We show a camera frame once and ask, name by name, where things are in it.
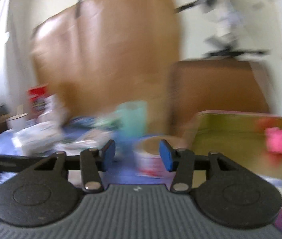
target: pink object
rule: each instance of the pink object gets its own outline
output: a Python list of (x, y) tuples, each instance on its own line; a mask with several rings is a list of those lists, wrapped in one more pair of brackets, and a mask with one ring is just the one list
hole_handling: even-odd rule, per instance
[(265, 130), (267, 150), (271, 153), (282, 154), (282, 130), (277, 127)]

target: gray ribbed surface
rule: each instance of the gray ribbed surface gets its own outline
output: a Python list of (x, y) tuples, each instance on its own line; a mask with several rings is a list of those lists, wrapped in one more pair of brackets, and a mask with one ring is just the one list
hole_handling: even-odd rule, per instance
[(282, 239), (267, 226), (254, 230), (222, 227), (204, 217), (188, 196), (164, 185), (110, 185), (87, 195), (65, 219), (41, 228), (0, 226), (0, 239)]

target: wall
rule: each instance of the wall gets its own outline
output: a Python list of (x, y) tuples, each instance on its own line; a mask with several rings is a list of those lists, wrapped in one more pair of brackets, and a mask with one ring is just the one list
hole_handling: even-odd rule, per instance
[[(175, 0), (176, 6), (189, 0)], [(270, 49), (267, 56), (273, 77), (275, 95), (273, 111), (282, 113), (282, 42), (280, 25), (276, 16), (275, 0), (233, 0), (234, 7), (241, 12), (244, 26), (238, 30), (239, 46), (247, 49)], [(77, 0), (11, 0), (10, 13), (15, 23), (20, 47), (21, 62), (30, 71), (29, 40), (32, 30), (47, 18), (57, 14)], [(199, 7), (180, 13), (183, 26), (181, 59), (200, 58), (204, 53), (215, 50), (204, 40), (215, 34), (215, 23), (208, 20)], [(32, 71), (29, 86), (35, 83)]]

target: white paper cup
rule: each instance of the white paper cup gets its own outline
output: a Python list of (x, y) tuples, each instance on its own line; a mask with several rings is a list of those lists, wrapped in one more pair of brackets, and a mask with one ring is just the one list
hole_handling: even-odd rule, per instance
[(28, 113), (19, 114), (7, 119), (7, 126), (14, 132), (18, 132), (27, 127), (27, 115)]
[(159, 144), (162, 139), (168, 141), (175, 149), (186, 147), (183, 139), (173, 136), (156, 136), (143, 139), (134, 148), (139, 175), (152, 178), (174, 176), (173, 173), (169, 173), (165, 169), (159, 153)]

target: black circular joint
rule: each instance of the black circular joint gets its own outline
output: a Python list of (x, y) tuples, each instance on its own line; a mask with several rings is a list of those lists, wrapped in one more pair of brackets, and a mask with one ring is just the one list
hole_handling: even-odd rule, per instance
[(224, 172), (196, 189), (203, 214), (223, 226), (252, 229), (271, 224), (282, 207), (279, 191), (250, 173)]
[(50, 196), (50, 189), (42, 184), (21, 186), (14, 191), (14, 200), (23, 206), (41, 205), (46, 202)]
[(40, 227), (72, 213), (79, 196), (66, 179), (49, 171), (22, 173), (0, 186), (0, 221), (16, 227)]

